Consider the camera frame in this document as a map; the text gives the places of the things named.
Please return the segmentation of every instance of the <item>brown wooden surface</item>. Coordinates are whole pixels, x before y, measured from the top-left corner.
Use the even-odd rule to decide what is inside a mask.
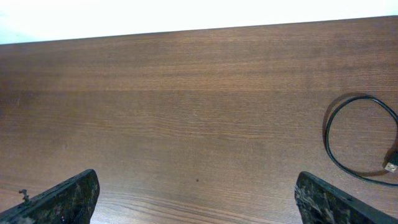
[[[398,111],[397,61],[397,17],[2,45],[0,210],[93,168],[93,223],[300,223],[306,170],[398,218],[398,189],[322,141],[341,95]],[[396,132],[355,102],[331,147],[379,171]]]

